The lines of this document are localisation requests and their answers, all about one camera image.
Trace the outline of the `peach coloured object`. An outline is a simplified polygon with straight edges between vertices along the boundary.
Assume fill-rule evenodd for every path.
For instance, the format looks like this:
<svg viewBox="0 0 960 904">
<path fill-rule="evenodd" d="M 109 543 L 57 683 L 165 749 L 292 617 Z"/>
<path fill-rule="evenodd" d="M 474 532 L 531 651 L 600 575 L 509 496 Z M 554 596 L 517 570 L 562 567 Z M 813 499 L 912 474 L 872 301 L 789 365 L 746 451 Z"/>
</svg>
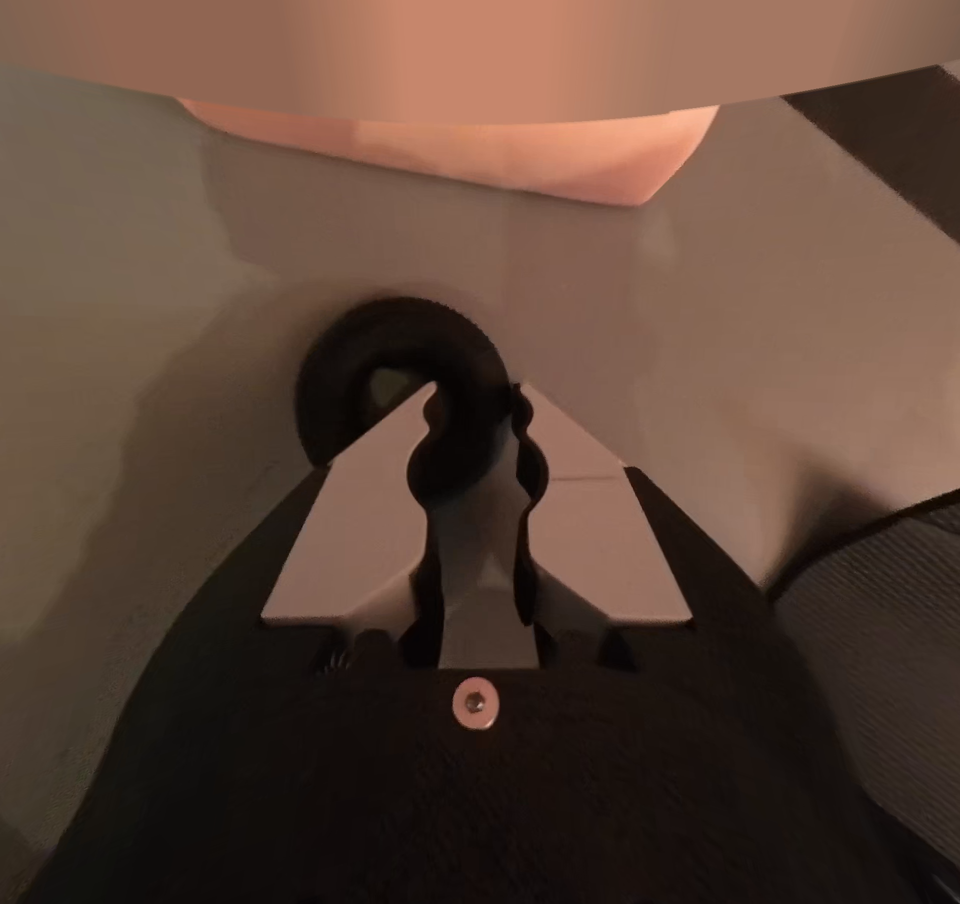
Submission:
<svg viewBox="0 0 960 904">
<path fill-rule="evenodd" d="M 699 147 L 719 107 L 566 123 L 442 125 L 286 115 L 179 98 L 203 125 L 296 151 L 610 207 L 638 207 Z"/>
</svg>

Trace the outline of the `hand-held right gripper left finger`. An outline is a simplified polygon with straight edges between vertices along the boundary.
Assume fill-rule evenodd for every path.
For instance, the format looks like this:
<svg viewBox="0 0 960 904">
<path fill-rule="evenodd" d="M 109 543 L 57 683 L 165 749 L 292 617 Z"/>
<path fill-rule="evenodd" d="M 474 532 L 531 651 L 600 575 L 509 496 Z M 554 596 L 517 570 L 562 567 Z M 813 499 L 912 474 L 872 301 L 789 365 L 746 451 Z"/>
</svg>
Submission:
<svg viewBox="0 0 960 904">
<path fill-rule="evenodd" d="M 328 628 L 342 646 L 382 631 L 406 663 L 438 666 L 440 562 L 410 478 L 436 395 L 426 383 L 334 458 L 263 606 L 265 625 Z"/>
</svg>

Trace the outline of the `black rubber toy tyre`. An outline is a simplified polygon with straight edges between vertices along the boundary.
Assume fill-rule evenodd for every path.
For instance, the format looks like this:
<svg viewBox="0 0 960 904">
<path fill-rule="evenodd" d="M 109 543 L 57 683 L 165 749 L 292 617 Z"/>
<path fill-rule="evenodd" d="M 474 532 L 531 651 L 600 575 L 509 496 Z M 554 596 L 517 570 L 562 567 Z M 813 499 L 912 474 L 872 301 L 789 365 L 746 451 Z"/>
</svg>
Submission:
<svg viewBox="0 0 960 904">
<path fill-rule="evenodd" d="M 301 447 L 316 468 L 380 423 L 371 385 L 380 370 L 416 387 L 437 386 L 438 408 L 412 460 L 416 499 L 437 506 L 462 495 L 497 462 L 512 412 L 513 387 L 497 347 L 462 313 L 417 297 L 368 300 L 338 317 L 313 342 L 294 387 Z"/>
</svg>

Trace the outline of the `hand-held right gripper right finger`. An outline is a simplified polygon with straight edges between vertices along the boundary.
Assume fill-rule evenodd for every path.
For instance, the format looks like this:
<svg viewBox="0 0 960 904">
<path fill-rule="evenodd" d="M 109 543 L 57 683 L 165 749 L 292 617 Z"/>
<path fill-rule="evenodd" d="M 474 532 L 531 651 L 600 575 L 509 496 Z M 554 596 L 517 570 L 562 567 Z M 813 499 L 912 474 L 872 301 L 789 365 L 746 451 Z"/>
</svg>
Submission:
<svg viewBox="0 0 960 904">
<path fill-rule="evenodd" d="M 632 487 L 627 466 L 532 384 L 512 393 L 519 519 L 513 598 L 537 664 L 571 638 L 602 658 L 624 631 L 683 628 L 693 615 Z"/>
</svg>

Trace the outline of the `dark cloth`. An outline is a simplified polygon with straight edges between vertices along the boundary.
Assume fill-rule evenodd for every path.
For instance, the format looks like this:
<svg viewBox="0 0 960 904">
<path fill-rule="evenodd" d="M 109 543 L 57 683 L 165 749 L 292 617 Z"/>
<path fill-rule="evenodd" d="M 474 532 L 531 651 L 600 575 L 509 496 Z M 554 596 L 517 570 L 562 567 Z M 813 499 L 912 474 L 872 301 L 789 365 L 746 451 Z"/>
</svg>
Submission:
<svg viewBox="0 0 960 904">
<path fill-rule="evenodd" d="M 768 589 L 917 902 L 959 898 L 959 492 L 804 547 Z"/>
</svg>

